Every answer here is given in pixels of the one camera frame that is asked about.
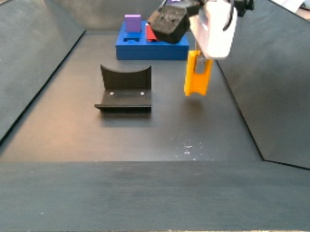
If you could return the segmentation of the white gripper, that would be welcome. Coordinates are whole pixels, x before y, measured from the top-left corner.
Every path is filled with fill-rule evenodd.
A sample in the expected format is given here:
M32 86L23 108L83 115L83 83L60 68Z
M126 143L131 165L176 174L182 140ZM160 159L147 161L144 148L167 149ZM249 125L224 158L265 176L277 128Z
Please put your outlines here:
M190 17L190 30L203 53L196 57L195 73L204 73L206 58L228 56L237 21L238 11L227 0L208 0L199 13Z

